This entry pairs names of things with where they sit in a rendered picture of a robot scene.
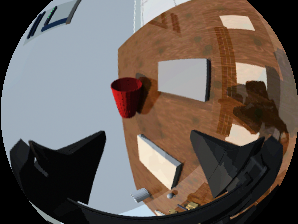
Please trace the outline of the white rectangular slab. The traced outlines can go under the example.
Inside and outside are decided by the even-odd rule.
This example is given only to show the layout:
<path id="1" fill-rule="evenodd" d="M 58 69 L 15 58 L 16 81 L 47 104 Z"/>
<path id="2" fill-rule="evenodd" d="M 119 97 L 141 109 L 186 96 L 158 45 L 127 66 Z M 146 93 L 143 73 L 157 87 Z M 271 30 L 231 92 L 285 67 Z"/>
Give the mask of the white rectangular slab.
<path id="1" fill-rule="evenodd" d="M 181 163 L 174 160 L 172 156 L 166 155 L 165 151 L 156 147 L 152 141 L 146 139 L 145 136 L 138 137 L 138 155 L 140 161 L 160 180 L 162 184 L 173 189 L 176 186 L 178 173 L 180 173 Z"/>
<path id="2" fill-rule="evenodd" d="M 164 213 L 161 213 L 160 212 L 160 210 L 154 210 L 154 212 L 156 212 L 157 213 L 157 216 L 166 216 L 166 214 L 164 214 Z"/>

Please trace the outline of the grey handleless cup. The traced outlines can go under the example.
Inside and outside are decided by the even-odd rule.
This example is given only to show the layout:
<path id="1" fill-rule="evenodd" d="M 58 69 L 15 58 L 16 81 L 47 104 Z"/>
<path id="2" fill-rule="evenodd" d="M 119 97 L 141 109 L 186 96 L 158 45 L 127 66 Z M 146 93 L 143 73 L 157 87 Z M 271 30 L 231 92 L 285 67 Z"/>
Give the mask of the grey handleless cup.
<path id="1" fill-rule="evenodd" d="M 149 192 L 145 188 L 141 188 L 140 190 L 134 190 L 133 193 L 130 192 L 130 196 L 134 198 L 134 201 L 140 202 L 149 197 Z"/>

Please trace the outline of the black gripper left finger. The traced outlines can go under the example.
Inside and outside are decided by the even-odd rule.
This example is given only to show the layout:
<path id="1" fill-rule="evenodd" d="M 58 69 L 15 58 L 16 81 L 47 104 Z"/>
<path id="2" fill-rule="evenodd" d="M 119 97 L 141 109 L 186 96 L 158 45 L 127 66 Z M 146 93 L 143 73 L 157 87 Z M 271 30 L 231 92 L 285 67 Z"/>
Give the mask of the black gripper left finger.
<path id="1" fill-rule="evenodd" d="M 105 141 L 105 131 L 98 131 L 57 151 L 35 143 L 33 140 L 28 143 L 35 153 L 35 159 L 41 161 L 45 167 L 51 168 L 61 183 L 78 198 L 78 201 L 86 205 Z"/>

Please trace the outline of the red plastic cup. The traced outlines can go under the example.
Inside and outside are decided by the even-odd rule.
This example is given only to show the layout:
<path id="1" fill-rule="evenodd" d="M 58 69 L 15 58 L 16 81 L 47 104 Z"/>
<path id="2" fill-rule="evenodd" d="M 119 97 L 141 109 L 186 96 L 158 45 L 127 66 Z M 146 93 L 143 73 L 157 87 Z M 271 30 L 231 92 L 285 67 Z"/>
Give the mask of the red plastic cup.
<path id="1" fill-rule="evenodd" d="M 134 77 L 122 77 L 110 84 L 118 113 L 124 119 L 136 116 L 138 100 L 140 100 L 142 81 Z"/>

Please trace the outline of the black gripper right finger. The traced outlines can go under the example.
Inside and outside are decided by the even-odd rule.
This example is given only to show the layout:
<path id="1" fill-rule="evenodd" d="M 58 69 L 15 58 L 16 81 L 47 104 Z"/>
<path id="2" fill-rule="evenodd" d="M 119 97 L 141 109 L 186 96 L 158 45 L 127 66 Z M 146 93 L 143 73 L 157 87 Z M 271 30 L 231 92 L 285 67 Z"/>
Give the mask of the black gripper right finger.
<path id="1" fill-rule="evenodd" d="M 241 172 L 243 165 L 258 148 L 262 148 L 265 137 L 259 137 L 253 143 L 234 145 L 218 137 L 205 135 L 204 132 L 193 129 L 190 133 L 190 143 L 200 161 L 205 173 L 210 192 L 214 198 L 227 192 L 227 185 Z"/>

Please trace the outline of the grey ball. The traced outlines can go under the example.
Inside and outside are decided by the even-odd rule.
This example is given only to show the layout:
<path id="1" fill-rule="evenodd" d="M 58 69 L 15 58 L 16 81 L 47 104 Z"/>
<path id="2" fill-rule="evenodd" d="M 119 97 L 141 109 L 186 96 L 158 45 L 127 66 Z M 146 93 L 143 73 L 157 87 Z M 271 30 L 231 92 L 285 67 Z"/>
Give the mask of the grey ball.
<path id="1" fill-rule="evenodd" d="M 173 193 L 168 193 L 168 196 L 166 196 L 166 197 L 168 197 L 168 198 L 172 198 L 172 197 L 174 197 L 174 196 L 173 196 Z"/>

